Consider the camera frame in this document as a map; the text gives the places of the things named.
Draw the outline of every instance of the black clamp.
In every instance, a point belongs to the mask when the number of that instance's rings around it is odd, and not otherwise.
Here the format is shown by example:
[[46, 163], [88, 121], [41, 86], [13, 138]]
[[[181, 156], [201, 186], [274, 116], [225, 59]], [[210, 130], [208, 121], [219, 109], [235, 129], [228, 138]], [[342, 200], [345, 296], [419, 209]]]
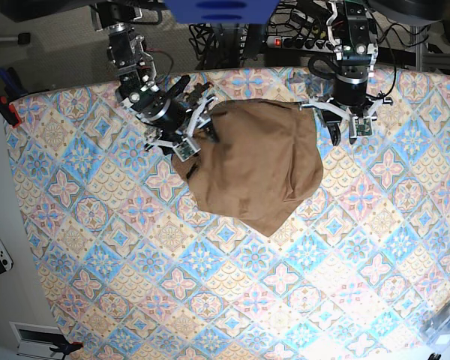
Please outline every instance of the black clamp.
[[50, 350], [54, 353], [62, 353], [63, 357], [61, 360], [64, 360], [65, 356], [83, 348], [83, 343], [53, 343], [53, 345], [56, 347], [50, 347]]
[[342, 140], [342, 134], [340, 131], [340, 123], [342, 122], [341, 117], [329, 111], [323, 111], [322, 117], [323, 122], [330, 133], [331, 144], [333, 146], [339, 146]]
[[12, 101], [23, 98], [29, 92], [23, 88], [22, 82], [13, 67], [7, 70], [0, 68], [0, 77], [5, 84], [4, 90], [7, 96], [0, 96], [0, 113], [13, 128], [17, 128], [22, 124], [17, 109]]
[[435, 352], [430, 355], [430, 357], [428, 358], [428, 360], [440, 360], [442, 356], [440, 354], [436, 354]]

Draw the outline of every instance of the blue object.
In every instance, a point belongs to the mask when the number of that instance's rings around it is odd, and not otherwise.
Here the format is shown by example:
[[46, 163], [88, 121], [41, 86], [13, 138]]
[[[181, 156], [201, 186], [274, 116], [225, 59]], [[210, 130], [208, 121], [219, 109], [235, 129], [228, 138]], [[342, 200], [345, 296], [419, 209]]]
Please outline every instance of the blue object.
[[279, 0], [166, 0], [178, 23], [266, 24]]
[[3, 67], [0, 67], [0, 78], [1, 81], [5, 83], [5, 88], [8, 92], [11, 92], [11, 94], [8, 95], [13, 100], [23, 98], [29, 94], [29, 92], [22, 87], [22, 83], [20, 82], [20, 79], [18, 79], [15, 70], [5, 70]]

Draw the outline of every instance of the red clamp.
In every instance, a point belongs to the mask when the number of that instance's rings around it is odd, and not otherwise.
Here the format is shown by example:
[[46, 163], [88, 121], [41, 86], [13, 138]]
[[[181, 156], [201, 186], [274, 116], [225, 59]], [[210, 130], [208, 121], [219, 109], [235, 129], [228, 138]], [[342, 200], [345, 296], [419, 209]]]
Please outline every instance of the red clamp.
[[8, 102], [5, 96], [0, 97], [0, 113], [14, 129], [22, 124], [22, 119], [18, 115], [17, 109], [12, 103]]

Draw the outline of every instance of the white wall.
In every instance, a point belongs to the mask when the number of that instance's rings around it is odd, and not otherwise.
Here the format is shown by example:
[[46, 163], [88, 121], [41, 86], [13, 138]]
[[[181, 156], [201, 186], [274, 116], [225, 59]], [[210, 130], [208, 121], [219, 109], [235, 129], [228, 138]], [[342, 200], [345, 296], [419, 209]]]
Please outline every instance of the white wall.
[[0, 239], [13, 268], [0, 274], [0, 347], [15, 351], [17, 341], [9, 321], [56, 326], [41, 289], [15, 196], [3, 119], [0, 116]]

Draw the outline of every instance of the power strip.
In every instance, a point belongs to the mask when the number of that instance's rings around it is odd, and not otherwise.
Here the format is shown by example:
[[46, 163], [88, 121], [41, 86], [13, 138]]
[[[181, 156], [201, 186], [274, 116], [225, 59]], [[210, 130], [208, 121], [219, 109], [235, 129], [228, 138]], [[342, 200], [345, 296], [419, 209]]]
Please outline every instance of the power strip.
[[288, 49], [309, 51], [312, 53], [333, 53], [333, 45], [328, 40], [304, 40], [303, 37], [293, 38], [291, 36], [267, 37], [267, 47], [271, 49]]

